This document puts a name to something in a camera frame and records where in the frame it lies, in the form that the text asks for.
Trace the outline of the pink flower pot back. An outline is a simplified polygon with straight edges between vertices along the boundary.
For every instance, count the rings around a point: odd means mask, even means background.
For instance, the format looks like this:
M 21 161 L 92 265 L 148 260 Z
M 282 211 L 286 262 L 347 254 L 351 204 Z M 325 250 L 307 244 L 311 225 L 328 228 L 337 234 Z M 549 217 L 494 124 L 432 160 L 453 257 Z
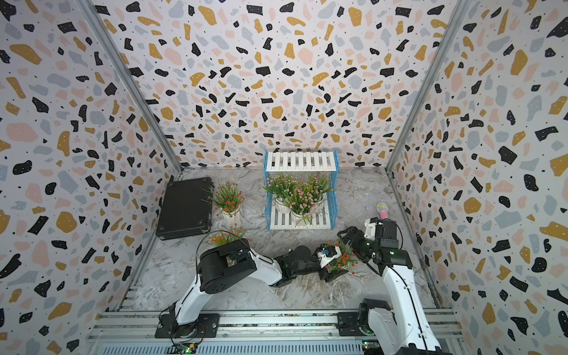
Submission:
M 297 189 L 298 183 L 299 181 L 294 176 L 280 172 L 277 175 L 270 175 L 263 189 L 273 195 L 279 213 L 290 214 L 291 202 L 289 200 Z

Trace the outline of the pink flower pot front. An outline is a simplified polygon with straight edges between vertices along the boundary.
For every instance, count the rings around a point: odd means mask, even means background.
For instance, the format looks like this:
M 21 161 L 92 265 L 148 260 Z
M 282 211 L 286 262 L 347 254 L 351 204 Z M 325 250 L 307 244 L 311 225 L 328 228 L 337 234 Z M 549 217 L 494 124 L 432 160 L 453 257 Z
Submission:
M 304 227 L 314 218 L 312 197 L 306 192 L 305 185 L 297 186 L 291 199 L 291 222 L 294 227 Z

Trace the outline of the blue white wooden rack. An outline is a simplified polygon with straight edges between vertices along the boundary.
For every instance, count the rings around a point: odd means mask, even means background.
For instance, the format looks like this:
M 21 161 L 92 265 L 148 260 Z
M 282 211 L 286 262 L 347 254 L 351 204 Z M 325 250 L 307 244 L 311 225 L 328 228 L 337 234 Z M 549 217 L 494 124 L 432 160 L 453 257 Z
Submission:
M 337 152 L 268 152 L 263 174 L 270 230 L 333 229 L 337 220 Z

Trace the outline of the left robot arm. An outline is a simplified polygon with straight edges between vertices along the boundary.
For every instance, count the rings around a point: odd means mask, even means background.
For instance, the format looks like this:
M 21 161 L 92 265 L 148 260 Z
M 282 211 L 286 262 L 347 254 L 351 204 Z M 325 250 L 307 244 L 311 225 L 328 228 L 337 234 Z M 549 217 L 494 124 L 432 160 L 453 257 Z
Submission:
M 279 257 L 270 258 L 254 251 L 242 239 L 205 251 L 198 263 L 195 278 L 180 300 L 169 308 L 171 334 L 181 337 L 198 324 L 201 310 L 213 295 L 252 278 L 270 287 L 284 287 L 298 276 L 317 274 L 326 283 L 348 273 L 353 266 L 349 247 L 328 241 L 315 251 L 306 246 L 291 249 Z

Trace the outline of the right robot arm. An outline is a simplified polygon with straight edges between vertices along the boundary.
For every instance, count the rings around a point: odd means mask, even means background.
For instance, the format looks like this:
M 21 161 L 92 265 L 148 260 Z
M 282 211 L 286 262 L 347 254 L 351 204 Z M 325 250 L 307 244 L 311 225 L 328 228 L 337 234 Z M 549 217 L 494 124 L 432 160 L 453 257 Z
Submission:
M 373 334 L 384 354 L 444 354 L 420 301 L 398 224 L 387 217 L 373 217 L 365 221 L 364 231 L 351 226 L 337 236 L 382 278 L 390 297 L 389 301 L 362 301 L 357 316 L 360 331 Z

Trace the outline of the pink flower pot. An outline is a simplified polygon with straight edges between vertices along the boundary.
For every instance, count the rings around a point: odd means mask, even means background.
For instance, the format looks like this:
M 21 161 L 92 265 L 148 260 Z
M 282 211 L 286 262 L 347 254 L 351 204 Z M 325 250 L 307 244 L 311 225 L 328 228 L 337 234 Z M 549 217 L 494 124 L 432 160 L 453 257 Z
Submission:
M 312 197 L 306 192 L 305 185 L 297 186 L 291 199 L 291 222 L 294 227 L 304 227 L 314 218 Z
M 280 172 L 277 175 L 270 175 L 263 189 L 273 195 L 279 213 L 290 214 L 291 202 L 289 200 L 297 189 L 298 183 L 299 181 L 294 176 Z
M 332 191 L 331 179 L 326 175 L 310 175 L 306 181 L 306 192 L 312 197 L 313 212 L 321 213 L 324 205 L 324 198 L 328 192 Z

